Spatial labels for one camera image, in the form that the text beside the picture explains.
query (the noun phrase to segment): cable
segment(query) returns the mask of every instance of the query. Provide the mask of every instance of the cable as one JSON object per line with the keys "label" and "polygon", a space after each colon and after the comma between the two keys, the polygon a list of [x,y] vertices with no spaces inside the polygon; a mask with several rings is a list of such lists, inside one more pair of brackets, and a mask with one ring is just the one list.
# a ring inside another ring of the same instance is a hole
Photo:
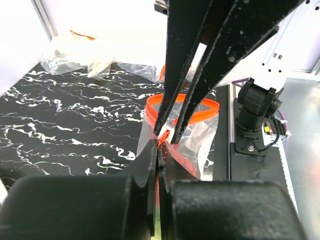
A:
{"label": "cable", "polygon": [[273,123],[274,123],[274,127],[275,127],[275,130],[276,130],[275,140],[274,140],[273,142],[269,143],[267,146],[264,146],[264,148],[262,148],[262,149],[259,149],[259,148],[257,147],[257,145],[255,144],[255,142],[252,140],[252,141],[251,141],[251,142],[252,142],[252,145],[254,146],[254,148],[255,148],[256,150],[258,150],[258,152],[263,152],[263,151],[268,150],[271,146],[275,145],[275,144],[278,142],[279,138],[280,138],[280,130],[279,130],[278,123],[277,123],[277,121],[276,121],[276,119],[275,119],[274,116],[273,116],[271,119],[272,119],[272,121],[273,121]]}

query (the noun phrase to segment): black marble surface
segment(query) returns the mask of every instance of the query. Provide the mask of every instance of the black marble surface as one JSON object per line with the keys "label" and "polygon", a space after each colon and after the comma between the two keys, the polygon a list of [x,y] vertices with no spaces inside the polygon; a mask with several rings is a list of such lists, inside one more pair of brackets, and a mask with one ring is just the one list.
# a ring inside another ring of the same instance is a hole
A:
{"label": "black marble surface", "polygon": [[136,157],[146,100],[161,83],[116,65],[108,77],[86,69],[51,75],[38,64],[0,98],[0,178],[105,175]]}

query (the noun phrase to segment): clear plastic bag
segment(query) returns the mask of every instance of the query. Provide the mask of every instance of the clear plastic bag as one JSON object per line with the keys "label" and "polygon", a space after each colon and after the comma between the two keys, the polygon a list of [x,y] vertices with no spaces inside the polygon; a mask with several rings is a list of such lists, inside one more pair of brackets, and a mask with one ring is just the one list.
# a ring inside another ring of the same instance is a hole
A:
{"label": "clear plastic bag", "polygon": [[[162,97],[162,94],[158,94],[149,97],[147,100],[136,152],[137,156],[150,139],[157,138],[153,129]],[[173,129],[185,97],[185,94],[179,94],[166,122]],[[218,120],[219,104],[213,100],[205,99],[196,108],[180,142],[178,144],[170,144],[167,139],[164,141],[174,159],[199,180],[208,179],[207,175],[204,176],[204,167],[216,135]]]}
{"label": "clear plastic bag", "polygon": [[87,68],[89,77],[103,78],[110,73],[115,58],[112,50],[106,54],[103,48],[108,46],[102,39],[70,30],[52,39],[50,47],[43,51],[40,63],[52,75]]}
{"label": "clear plastic bag", "polygon": [[[138,75],[143,77],[151,82],[158,83],[163,82],[165,80],[165,65],[142,65],[142,64],[134,64],[134,63],[118,63],[118,65],[128,73],[133,75]],[[196,68],[190,67],[188,73],[185,76],[185,80],[191,82],[196,72]],[[217,85],[217,87],[221,87],[224,85],[231,84],[232,81],[239,79],[238,72],[232,70],[230,71]]]}

